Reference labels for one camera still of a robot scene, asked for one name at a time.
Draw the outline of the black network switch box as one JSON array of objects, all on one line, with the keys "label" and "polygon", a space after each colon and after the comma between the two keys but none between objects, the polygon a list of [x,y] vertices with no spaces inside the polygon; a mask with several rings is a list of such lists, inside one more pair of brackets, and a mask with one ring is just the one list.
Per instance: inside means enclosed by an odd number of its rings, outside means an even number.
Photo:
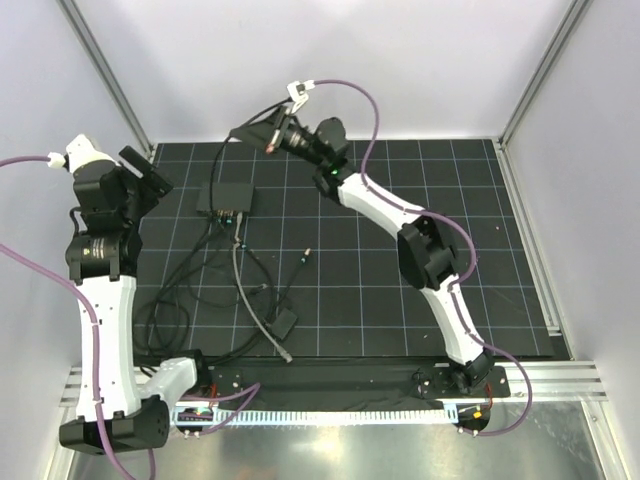
[{"label": "black network switch box", "polygon": [[200,214],[249,213],[252,208],[255,187],[251,183],[204,183],[199,191],[196,211]]}]

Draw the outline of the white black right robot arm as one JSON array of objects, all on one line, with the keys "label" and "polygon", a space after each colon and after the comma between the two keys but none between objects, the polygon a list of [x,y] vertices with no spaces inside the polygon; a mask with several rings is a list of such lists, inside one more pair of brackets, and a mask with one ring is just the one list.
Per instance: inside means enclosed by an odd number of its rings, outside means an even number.
[{"label": "white black right robot arm", "polygon": [[494,358],[461,292],[451,219],[395,196],[358,172],[348,158],[350,145],[343,123],[335,117],[310,131],[280,106],[229,135],[267,155],[283,150],[313,164],[313,181],[322,196],[361,214],[393,237],[401,277],[423,295],[441,330],[452,388],[473,396],[485,386]]}]

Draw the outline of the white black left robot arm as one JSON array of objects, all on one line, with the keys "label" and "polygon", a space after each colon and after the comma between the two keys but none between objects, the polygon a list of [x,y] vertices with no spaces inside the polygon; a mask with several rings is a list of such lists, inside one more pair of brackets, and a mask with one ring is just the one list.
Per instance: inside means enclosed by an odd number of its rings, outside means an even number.
[{"label": "white black left robot arm", "polygon": [[91,455],[160,448],[181,398],[203,399],[212,386],[199,350],[162,361],[144,385],[136,382],[139,224],[173,186],[132,147],[113,158],[84,134],[51,162],[72,175],[85,224],[65,252],[71,287],[80,296],[82,374],[76,417],[60,427],[59,441]]}]

